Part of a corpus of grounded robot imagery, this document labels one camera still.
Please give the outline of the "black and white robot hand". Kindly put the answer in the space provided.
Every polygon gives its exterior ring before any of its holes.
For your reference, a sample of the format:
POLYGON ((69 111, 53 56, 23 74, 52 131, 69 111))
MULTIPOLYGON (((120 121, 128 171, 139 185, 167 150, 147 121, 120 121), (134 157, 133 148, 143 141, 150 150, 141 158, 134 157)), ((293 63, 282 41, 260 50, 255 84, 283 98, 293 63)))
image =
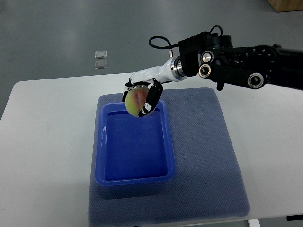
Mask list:
POLYGON ((181 67, 180 57, 171 57, 162 66, 156 66, 133 73, 128 82, 125 83, 122 101, 125 103, 126 95, 130 90, 138 87, 146 87, 150 90, 146 98, 146 103, 150 104, 154 111, 163 92, 162 84, 180 82, 186 78, 181 67))

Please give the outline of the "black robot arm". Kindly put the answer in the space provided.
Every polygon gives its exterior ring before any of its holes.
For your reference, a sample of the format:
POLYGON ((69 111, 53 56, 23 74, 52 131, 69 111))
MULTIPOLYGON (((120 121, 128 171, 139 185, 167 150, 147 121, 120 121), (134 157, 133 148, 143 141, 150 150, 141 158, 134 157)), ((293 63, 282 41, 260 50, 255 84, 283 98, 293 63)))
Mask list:
POLYGON ((201 32, 178 43, 182 72, 217 83, 260 89, 266 84, 302 90, 303 52, 280 45, 233 47, 231 37, 201 32))

